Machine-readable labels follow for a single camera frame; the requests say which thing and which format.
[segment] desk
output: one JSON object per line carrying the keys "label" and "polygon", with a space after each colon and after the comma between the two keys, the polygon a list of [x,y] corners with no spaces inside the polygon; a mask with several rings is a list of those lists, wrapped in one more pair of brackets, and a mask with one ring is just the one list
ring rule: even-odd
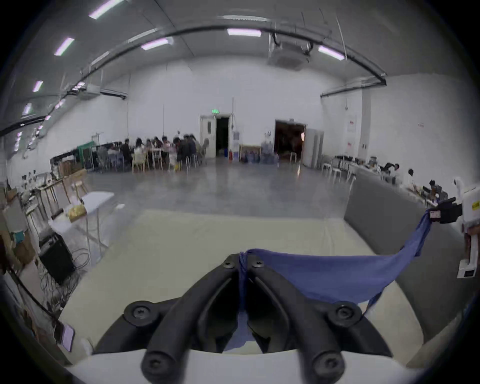
{"label": "desk", "polygon": [[[78,227],[78,224],[82,221],[83,218],[80,218],[73,223],[70,221],[68,218],[68,211],[70,208],[73,207],[73,205],[69,205],[65,208],[65,211],[59,215],[58,217],[55,218],[55,220],[49,220],[48,224],[50,227],[59,235],[64,235],[67,232],[69,232],[72,228],[77,229],[79,232],[83,233],[86,238],[87,238],[87,244],[88,244],[88,253],[91,256],[90,252],[90,240],[98,244],[98,248],[100,249],[100,258],[103,257],[102,254],[102,246],[108,249],[108,246],[105,245],[100,241],[100,220],[98,219],[98,209],[105,204],[107,201],[111,200],[115,194],[112,192],[90,192],[87,193],[84,197],[82,197],[82,200],[84,202],[85,209],[87,211],[87,214],[85,216],[86,220],[86,231],[84,231],[82,228]],[[90,235],[88,232],[88,216],[96,213],[96,233],[97,233],[97,239],[95,239],[93,236]]]}
{"label": "desk", "polygon": [[65,179],[66,179],[66,177],[61,177],[60,179],[57,179],[57,180],[53,181],[52,183],[46,185],[45,187],[38,188],[38,190],[40,191],[40,201],[42,203],[43,210],[45,212],[46,212],[46,210],[45,210],[45,204],[43,203],[42,192],[45,192],[45,195],[47,196],[48,206],[50,207],[50,213],[51,214],[55,213],[56,210],[53,210],[53,208],[52,208],[52,203],[50,202],[50,198],[48,197],[48,191],[50,191],[53,201],[57,204],[57,210],[60,209],[59,202],[58,202],[58,199],[55,195],[55,190],[54,190],[54,187],[56,185],[60,184],[60,183],[63,186],[63,190],[65,191],[65,195],[67,196],[68,202],[71,203],[70,197],[68,196],[68,193],[67,193],[67,188],[65,187],[65,183],[64,183]]}

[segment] fluorescent light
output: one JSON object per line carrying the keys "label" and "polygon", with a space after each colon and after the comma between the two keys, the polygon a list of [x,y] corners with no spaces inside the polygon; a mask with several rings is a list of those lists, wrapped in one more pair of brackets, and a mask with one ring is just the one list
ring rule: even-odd
{"label": "fluorescent light", "polygon": [[22,112],[22,116],[28,115],[31,110],[32,110],[32,103],[27,103]]}
{"label": "fluorescent light", "polygon": [[149,34],[151,34],[151,33],[153,33],[153,32],[156,32],[156,31],[158,31],[157,28],[150,29],[149,31],[142,32],[142,33],[138,34],[137,36],[134,36],[134,37],[129,38],[129,39],[127,40],[127,43],[131,43],[132,41],[138,40],[139,38],[144,37],[144,36],[147,36],[147,35],[149,35]]}
{"label": "fluorescent light", "polygon": [[71,37],[67,37],[63,43],[58,47],[58,49],[55,51],[54,55],[55,56],[61,56],[63,52],[70,46],[70,44],[74,41],[75,39],[72,39]]}
{"label": "fluorescent light", "polygon": [[229,19],[229,20],[246,20],[246,21],[268,21],[265,17],[258,16],[238,16],[238,15],[225,15],[220,16],[220,19]]}
{"label": "fluorescent light", "polygon": [[325,46],[323,46],[323,45],[320,45],[320,46],[318,47],[318,51],[324,53],[325,55],[334,57],[334,58],[337,59],[337,60],[343,60],[343,59],[345,58],[345,56],[342,55],[340,52],[337,52],[337,51],[335,51],[335,50],[333,50],[333,49],[327,48],[327,47],[325,47]]}
{"label": "fluorescent light", "polygon": [[97,64],[100,60],[104,59],[110,54],[110,51],[105,52],[103,55],[98,56],[95,60],[93,60],[90,65],[95,65]]}
{"label": "fluorescent light", "polygon": [[159,47],[159,46],[165,45],[165,44],[169,44],[169,41],[166,38],[162,38],[162,39],[150,41],[149,43],[143,44],[142,48],[147,51],[149,49]]}
{"label": "fluorescent light", "polygon": [[38,90],[40,89],[40,87],[42,86],[43,84],[43,81],[41,80],[38,80],[36,83],[35,83],[35,86],[33,88],[33,92],[38,92]]}
{"label": "fluorescent light", "polygon": [[262,31],[259,31],[258,29],[228,28],[227,32],[230,36],[260,37],[262,35]]}
{"label": "fluorescent light", "polygon": [[115,7],[117,4],[121,3],[123,0],[110,0],[107,1],[105,4],[100,5],[95,11],[93,11],[90,16],[92,19],[98,19],[101,15],[103,15],[109,9]]}

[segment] blue cloth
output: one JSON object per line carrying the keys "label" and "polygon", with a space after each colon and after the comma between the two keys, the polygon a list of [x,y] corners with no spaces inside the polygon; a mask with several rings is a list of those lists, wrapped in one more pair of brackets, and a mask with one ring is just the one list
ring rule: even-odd
{"label": "blue cloth", "polygon": [[329,303],[351,301],[357,304],[371,300],[371,306],[413,258],[420,256],[430,225],[428,212],[425,212],[404,247],[390,256],[306,256],[264,249],[250,249],[241,253],[239,327],[225,350],[241,347],[246,341],[253,340],[245,324],[247,316],[244,312],[249,253],[260,257],[266,266],[281,274],[310,299]]}

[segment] air conditioning unit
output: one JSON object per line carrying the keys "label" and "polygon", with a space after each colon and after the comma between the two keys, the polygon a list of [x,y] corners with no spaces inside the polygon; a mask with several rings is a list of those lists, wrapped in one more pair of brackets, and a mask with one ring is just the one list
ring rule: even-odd
{"label": "air conditioning unit", "polygon": [[100,96],[100,86],[94,84],[87,84],[86,88],[80,88],[78,95],[82,100],[90,100],[94,97]]}
{"label": "air conditioning unit", "polygon": [[267,63],[285,69],[299,71],[309,62],[309,56],[305,55],[304,48],[288,42],[273,44],[269,50]]}

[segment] open door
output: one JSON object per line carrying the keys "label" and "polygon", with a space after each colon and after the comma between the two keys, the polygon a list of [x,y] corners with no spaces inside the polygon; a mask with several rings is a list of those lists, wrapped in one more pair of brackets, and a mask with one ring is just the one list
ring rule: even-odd
{"label": "open door", "polygon": [[214,158],[216,151],[216,120],[213,116],[202,116],[202,141],[201,145],[204,145],[205,139],[208,139],[208,147],[206,148],[205,157]]}

